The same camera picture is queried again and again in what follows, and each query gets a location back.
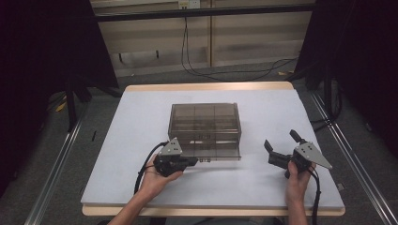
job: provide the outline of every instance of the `black clamp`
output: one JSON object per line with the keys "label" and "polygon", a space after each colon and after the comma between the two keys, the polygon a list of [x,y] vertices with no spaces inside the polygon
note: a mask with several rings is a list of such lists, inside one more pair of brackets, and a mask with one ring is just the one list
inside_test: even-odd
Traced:
{"label": "black clamp", "polygon": [[267,140],[264,143],[264,147],[269,152],[268,163],[286,169],[286,173],[284,174],[286,178],[290,177],[290,172],[287,170],[287,164],[290,160],[296,163],[299,173],[307,171],[311,167],[312,162],[327,169],[332,168],[330,163],[312,142],[301,139],[294,129],[290,130],[290,136],[292,136],[296,143],[299,143],[299,146],[293,150],[293,155],[276,153]]}
{"label": "black clamp", "polygon": [[176,138],[168,142],[156,155],[153,162],[156,171],[167,177],[177,171],[196,165],[197,157],[182,157],[182,149]]}

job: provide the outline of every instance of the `finger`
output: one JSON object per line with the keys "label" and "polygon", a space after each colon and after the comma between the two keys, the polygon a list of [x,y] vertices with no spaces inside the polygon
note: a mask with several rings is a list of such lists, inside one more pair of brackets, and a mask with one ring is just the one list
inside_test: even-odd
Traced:
{"label": "finger", "polygon": [[157,155],[158,155],[158,154],[154,154],[154,155],[152,156],[152,158],[147,162],[146,166],[152,166],[152,165],[153,165],[153,161],[155,161],[155,157],[156,157]]}

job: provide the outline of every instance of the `wrist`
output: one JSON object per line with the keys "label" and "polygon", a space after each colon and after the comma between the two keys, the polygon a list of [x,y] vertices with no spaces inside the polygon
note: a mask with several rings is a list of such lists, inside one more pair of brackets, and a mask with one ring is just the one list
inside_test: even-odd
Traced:
{"label": "wrist", "polygon": [[304,208],[303,201],[286,201],[286,204],[288,208]]}
{"label": "wrist", "polygon": [[139,200],[143,204],[147,204],[147,203],[151,202],[152,199],[154,198],[152,195],[150,195],[150,193],[148,193],[146,191],[142,191],[142,190],[137,191],[137,193],[135,193],[135,195],[133,197],[135,197],[137,200]]}

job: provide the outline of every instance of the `forearm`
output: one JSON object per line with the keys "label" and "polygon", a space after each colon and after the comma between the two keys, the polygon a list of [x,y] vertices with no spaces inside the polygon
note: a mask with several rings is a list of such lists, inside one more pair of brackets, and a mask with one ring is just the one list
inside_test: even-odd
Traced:
{"label": "forearm", "polygon": [[291,202],[287,205],[289,225],[307,225],[305,209],[302,202]]}
{"label": "forearm", "polygon": [[147,195],[138,191],[109,224],[130,225],[140,214],[143,207],[150,202],[150,200],[151,199]]}

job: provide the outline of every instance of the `black curtain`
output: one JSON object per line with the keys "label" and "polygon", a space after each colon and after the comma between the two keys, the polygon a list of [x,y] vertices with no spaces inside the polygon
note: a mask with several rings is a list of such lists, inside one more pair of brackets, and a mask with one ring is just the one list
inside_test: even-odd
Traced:
{"label": "black curtain", "polygon": [[28,156],[50,95],[70,76],[117,87],[115,73],[88,0],[1,1],[0,190]]}

